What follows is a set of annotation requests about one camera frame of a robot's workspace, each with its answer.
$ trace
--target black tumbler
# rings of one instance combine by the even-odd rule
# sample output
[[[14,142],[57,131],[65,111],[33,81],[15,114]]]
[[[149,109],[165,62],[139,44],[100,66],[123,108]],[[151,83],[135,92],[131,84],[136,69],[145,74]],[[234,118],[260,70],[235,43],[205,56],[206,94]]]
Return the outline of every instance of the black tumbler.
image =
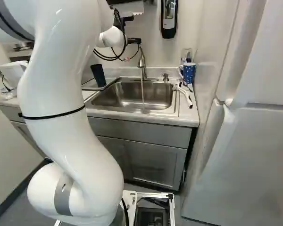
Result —
[[[91,65],[90,68],[93,72],[94,78],[99,88],[106,86],[106,79],[103,71],[103,66],[101,64],[97,64]]]

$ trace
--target sink basin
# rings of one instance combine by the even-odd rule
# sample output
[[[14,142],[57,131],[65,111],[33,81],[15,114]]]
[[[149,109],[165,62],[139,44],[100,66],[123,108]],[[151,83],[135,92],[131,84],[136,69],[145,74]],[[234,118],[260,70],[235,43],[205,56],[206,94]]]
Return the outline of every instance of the sink basin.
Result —
[[[164,110],[165,113],[174,113],[175,102],[176,91],[171,83],[120,79],[97,93],[86,107],[122,112],[155,113]]]

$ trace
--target refrigerator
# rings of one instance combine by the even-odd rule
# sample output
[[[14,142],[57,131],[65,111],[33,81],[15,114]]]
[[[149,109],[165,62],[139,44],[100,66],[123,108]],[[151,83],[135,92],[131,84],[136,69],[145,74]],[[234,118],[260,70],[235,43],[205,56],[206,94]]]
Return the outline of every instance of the refrigerator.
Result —
[[[182,217],[283,226],[283,0],[204,0]]]

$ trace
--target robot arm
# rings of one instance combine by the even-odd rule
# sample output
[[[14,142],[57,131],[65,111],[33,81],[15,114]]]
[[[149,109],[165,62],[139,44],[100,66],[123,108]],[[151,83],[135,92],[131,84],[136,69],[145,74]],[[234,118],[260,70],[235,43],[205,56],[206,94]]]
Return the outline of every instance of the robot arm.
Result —
[[[112,27],[113,13],[105,0],[22,3],[26,9],[19,12],[14,0],[0,0],[0,19],[4,8],[34,37],[17,95],[33,138],[55,162],[32,178],[29,201],[44,215],[73,225],[108,226],[116,215],[124,179],[90,128],[82,107],[81,76],[96,44],[120,43],[106,38],[119,33]],[[0,41],[21,35],[12,19],[3,21],[5,27],[0,22]]]

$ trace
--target gray floor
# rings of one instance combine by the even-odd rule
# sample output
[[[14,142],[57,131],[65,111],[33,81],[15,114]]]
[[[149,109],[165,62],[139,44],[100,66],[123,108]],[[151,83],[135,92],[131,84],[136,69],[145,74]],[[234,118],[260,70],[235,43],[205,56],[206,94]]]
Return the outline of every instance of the gray floor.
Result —
[[[143,187],[125,184],[125,190],[137,192],[156,192]],[[175,196],[175,224],[176,226],[205,226],[203,224],[182,219],[180,216],[181,199],[179,195]],[[55,220],[43,216],[35,211],[26,195],[23,192],[18,199],[10,206],[10,208],[0,218],[0,226],[53,226]]]

